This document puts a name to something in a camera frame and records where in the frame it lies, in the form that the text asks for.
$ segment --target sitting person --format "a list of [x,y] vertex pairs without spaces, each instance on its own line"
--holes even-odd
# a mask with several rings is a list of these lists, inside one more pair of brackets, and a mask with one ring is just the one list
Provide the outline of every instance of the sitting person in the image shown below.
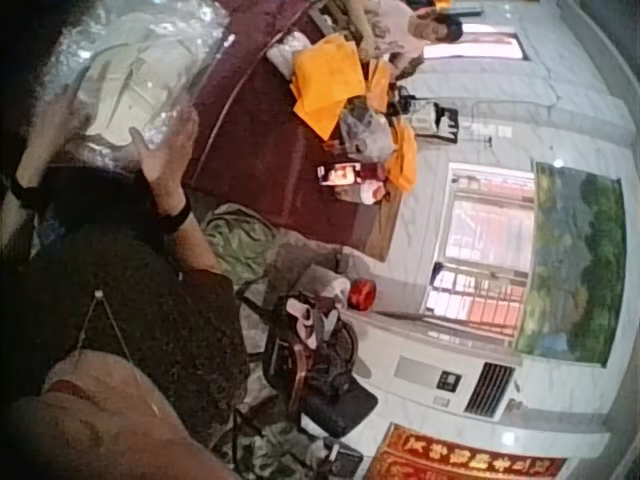
[[359,37],[360,60],[391,54],[396,80],[413,74],[423,61],[424,47],[462,38],[459,18],[435,7],[412,11],[401,0],[344,0],[346,13]]
[[[195,110],[180,110],[156,150],[131,132],[140,182],[47,169],[77,125],[76,93],[35,119],[3,203],[0,370],[13,406],[0,430],[47,477],[232,478],[206,447],[242,401],[249,366],[231,280],[181,186]],[[47,170],[76,180],[45,209]],[[22,233],[31,245],[32,208],[48,212],[42,245],[9,274]]]

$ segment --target plastic bag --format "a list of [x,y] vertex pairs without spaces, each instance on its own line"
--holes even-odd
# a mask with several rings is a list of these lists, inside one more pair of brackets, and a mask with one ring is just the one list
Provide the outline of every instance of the plastic bag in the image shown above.
[[228,22],[224,9],[208,0],[97,0],[60,37],[36,114],[81,76],[78,100],[93,121],[67,150],[81,163],[135,170],[129,127],[152,148],[162,142],[180,99],[198,92],[232,41]]
[[267,51],[267,58],[287,80],[291,80],[294,53],[309,47],[311,47],[309,39],[303,33],[294,30]]
[[340,130],[348,155],[354,160],[385,162],[396,148],[385,116],[362,101],[352,102],[342,111]]

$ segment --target orange cloth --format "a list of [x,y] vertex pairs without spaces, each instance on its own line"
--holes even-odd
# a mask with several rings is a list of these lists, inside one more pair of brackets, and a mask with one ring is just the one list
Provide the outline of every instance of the orange cloth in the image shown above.
[[366,91],[356,45],[330,35],[298,52],[293,68],[291,91],[298,100],[293,111],[326,141],[346,100]]
[[389,103],[389,81],[391,65],[386,60],[369,62],[369,81],[367,82],[367,105],[373,110],[384,113]]
[[394,123],[392,133],[397,149],[386,163],[387,178],[403,192],[409,192],[418,175],[418,144],[413,128],[402,118],[396,118]]

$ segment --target black wristband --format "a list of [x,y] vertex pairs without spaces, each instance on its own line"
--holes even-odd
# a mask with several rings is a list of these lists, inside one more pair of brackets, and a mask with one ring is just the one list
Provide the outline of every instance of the black wristband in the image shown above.
[[11,179],[9,185],[11,193],[18,199],[20,205],[27,210],[41,211],[44,207],[44,196],[39,187],[23,187],[16,177]]
[[189,215],[191,215],[191,202],[189,197],[185,195],[184,207],[175,215],[162,215],[158,218],[158,224],[160,230],[167,235],[176,233],[180,227],[187,221]]

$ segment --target yellow bag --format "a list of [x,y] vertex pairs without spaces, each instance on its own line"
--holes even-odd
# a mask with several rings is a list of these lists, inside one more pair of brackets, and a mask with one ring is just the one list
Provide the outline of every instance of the yellow bag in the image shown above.
[[386,60],[369,62],[369,81],[367,82],[367,105],[381,113],[387,111],[389,103],[389,81],[391,65]]
[[387,161],[387,178],[403,192],[410,192],[418,175],[415,132],[398,117],[394,120],[392,133],[397,150]]

